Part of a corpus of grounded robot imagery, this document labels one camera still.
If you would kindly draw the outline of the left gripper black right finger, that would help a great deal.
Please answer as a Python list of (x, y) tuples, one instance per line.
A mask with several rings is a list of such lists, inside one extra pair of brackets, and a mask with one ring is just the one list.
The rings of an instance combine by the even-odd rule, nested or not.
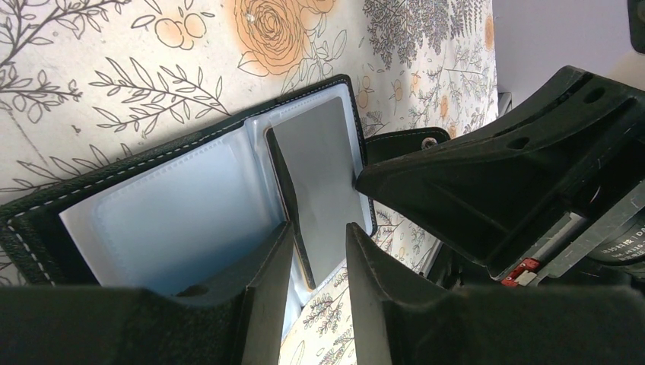
[(644, 298), (627, 287), (446, 290), (355, 223), (346, 258), (359, 364), (642, 364)]

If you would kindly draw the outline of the grey metallic card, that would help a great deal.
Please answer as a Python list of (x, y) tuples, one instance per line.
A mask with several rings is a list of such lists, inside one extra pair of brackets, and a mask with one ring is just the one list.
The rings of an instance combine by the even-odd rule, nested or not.
[(315, 291), (345, 259), (345, 226), (376, 228), (373, 205), (354, 184), (364, 168), (362, 132), (347, 95), (310, 95), (269, 113), (266, 137), (285, 167), (283, 202), (299, 228), (304, 289)]

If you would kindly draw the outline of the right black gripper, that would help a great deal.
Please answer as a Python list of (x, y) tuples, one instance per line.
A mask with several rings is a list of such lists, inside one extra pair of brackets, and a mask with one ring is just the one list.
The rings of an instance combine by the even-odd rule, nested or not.
[(643, 282), (644, 89), (565, 66), (480, 129), (379, 153), (356, 188), (445, 243), (441, 287)]

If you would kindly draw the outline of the black card holder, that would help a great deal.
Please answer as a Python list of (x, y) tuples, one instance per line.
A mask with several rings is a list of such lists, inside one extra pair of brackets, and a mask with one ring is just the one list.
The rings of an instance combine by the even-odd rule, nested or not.
[(306, 303), (299, 228), (283, 202), (285, 167), (266, 137), (269, 113), (310, 95), (347, 95), (362, 132), (364, 168), (414, 138), (449, 139), (437, 127), (364, 137), (351, 79), (337, 75), (192, 134), (127, 157), (1, 208), (1, 245), (35, 284), (144, 287), (178, 294), (251, 253), (278, 225), (294, 225), (288, 300)]

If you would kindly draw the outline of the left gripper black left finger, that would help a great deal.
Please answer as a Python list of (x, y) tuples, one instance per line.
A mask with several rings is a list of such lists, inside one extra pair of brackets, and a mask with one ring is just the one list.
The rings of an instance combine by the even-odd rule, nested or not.
[(144, 288), (8, 287), (3, 364), (276, 364), (294, 227), (277, 226), (213, 278), (162, 296)]

